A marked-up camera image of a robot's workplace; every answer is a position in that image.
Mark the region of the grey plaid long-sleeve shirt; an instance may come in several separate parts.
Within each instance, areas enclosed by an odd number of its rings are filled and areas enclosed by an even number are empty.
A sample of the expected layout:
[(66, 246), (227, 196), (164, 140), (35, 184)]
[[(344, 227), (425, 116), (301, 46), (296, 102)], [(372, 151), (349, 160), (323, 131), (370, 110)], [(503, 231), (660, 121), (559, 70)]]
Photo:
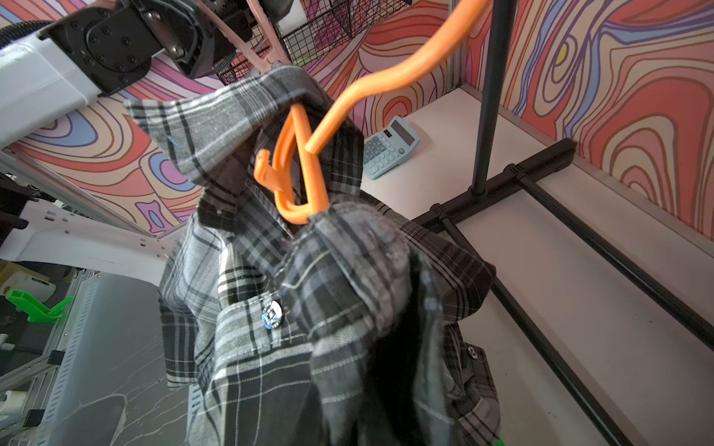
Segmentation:
[(126, 103), (203, 190), (158, 291), (168, 384), (202, 393), (186, 443), (497, 444), (496, 386), (459, 330), (494, 267), (362, 191), (352, 122), (320, 156), (330, 207), (286, 222), (253, 168), (296, 103), (316, 125), (332, 100), (295, 66)]

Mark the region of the green plastic clothespin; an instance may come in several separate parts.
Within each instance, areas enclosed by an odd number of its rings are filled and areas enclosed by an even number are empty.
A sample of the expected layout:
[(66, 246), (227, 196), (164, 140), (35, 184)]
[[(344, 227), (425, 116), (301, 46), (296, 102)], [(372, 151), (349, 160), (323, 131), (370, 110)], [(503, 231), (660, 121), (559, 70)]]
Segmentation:
[(65, 310), (74, 303), (73, 297), (66, 297), (54, 307), (48, 308), (29, 292), (20, 290), (10, 290), (5, 299), (24, 312), (29, 323), (57, 323)]

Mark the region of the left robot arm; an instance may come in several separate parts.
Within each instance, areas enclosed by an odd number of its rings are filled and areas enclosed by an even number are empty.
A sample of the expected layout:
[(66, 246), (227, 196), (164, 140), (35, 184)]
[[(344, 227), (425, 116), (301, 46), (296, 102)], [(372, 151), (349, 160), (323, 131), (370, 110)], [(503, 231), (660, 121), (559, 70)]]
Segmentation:
[(250, 1), (97, 1), (1, 42), (1, 256), (158, 284), (199, 188), (125, 98), (203, 91), (256, 22)]

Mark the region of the orange hanger with grey shirt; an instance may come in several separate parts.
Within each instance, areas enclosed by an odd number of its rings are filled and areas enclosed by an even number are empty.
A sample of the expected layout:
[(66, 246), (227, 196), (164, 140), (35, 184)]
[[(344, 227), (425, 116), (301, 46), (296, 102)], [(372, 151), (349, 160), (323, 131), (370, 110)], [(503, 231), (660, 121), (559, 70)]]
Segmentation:
[[(273, 151), (258, 152), (255, 180), (274, 194), (279, 214), (288, 222), (304, 225), (309, 217), (330, 206), (319, 155), (345, 122), (349, 112), (365, 98), (410, 85), (429, 74), (450, 56), (467, 37), (470, 28), (485, 11), (485, 0), (461, 1), (442, 27), (417, 52), (405, 61), (358, 79), (335, 100), (316, 129), (311, 129), (305, 107), (290, 107)], [(295, 203), (291, 179), (291, 160), (299, 154), (299, 163), (307, 199)]]

